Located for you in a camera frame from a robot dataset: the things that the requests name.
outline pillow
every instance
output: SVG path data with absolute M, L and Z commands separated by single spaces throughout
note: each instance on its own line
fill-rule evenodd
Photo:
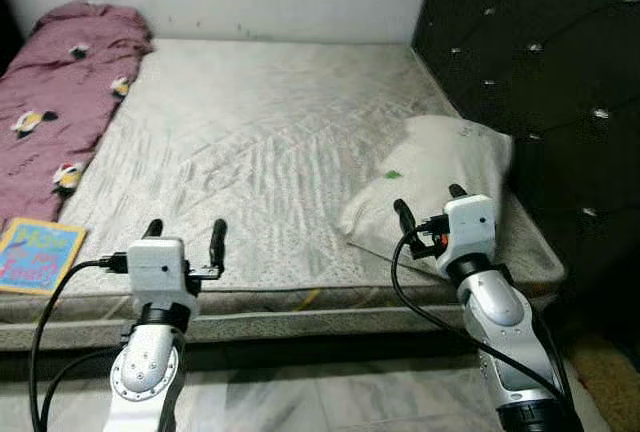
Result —
M 389 260 L 402 237 L 394 200 L 404 199 L 419 224 L 442 213 L 451 200 L 449 185 L 457 183 L 469 194 L 492 197 L 498 222 L 511 162 L 511 137 L 468 120 L 419 116 L 405 120 L 405 129 L 406 139 L 377 167 L 380 176 L 347 204 L 338 222 L 350 244 Z M 407 249 L 400 263 L 433 271 L 432 257 L 413 261 Z

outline white mattress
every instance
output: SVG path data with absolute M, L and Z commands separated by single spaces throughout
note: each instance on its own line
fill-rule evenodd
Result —
M 89 229 L 78 260 L 126 250 L 158 217 L 164 235 L 182 237 L 188 259 L 204 264 L 213 221 L 223 217 L 227 271 L 205 284 L 201 320 L 393 305 L 389 263 L 347 245 L 335 223 L 402 139 L 403 119 L 456 114 L 410 49 L 155 46 L 60 217 Z M 562 265 L 518 201 L 508 195 L 505 202 L 500 258 L 526 292 L 548 296 Z M 402 281 L 422 303 L 455 309 L 439 278 L 405 269 Z M 126 276 L 87 270 L 67 287 L 56 330 L 131 318 Z M 41 301 L 2 296 L 0 317 L 9 326 L 0 335 L 11 340 L 28 329 Z

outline children's book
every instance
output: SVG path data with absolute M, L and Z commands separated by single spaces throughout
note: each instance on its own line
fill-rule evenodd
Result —
M 13 219 L 0 242 L 0 292 L 52 294 L 85 235 L 81 227 Z

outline tiled floor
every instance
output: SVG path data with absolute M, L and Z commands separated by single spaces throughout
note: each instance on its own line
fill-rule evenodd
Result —
M 585 430 L 609 430 L 572 385 Z M 63 383 L 50 430 L 101 430 L 109 399 L 106 378 Z M 29 430 L 24 383 L 0 383 L 0 416 L 0 430 Z M 473 356 L 194 372 L 176 419 L 179 431 L 203 432 L 500 430 Z

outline tufted upholstery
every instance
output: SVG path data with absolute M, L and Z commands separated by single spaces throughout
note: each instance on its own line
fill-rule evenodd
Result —
M 425 0 L 414 47 L 463 116 L 516 137 L 512 187 L 569 287 L 638 246 L 640 0 Z

